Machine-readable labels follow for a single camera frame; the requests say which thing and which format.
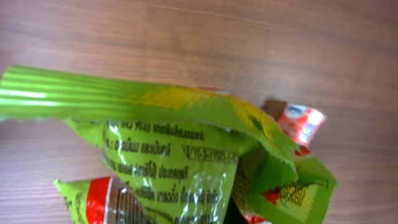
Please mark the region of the green candy bag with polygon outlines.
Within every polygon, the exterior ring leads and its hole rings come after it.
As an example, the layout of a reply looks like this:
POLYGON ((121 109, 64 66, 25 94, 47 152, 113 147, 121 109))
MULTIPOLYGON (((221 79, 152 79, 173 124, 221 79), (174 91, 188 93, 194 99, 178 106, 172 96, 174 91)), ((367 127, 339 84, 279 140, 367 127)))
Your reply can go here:
POLYGON ((11 66, 1 118, 63 121, 111 177, 54 182, 74 223, 321 223, 337 185, 256 106, 215 91, 11 66))

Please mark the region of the small orange white packet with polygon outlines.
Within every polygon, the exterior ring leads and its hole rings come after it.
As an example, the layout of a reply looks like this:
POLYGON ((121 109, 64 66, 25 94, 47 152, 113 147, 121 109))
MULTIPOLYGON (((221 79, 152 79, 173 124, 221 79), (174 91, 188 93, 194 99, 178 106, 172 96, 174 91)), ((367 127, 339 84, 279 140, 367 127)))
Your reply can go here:
POLYGON ((277 99, 267 100, 262 109, 298 144, 299 149, 294 151, 296 157, 304 158, 312 154, 308 147, 320 126, 326 121, 325 114, 315 108, 277 99))

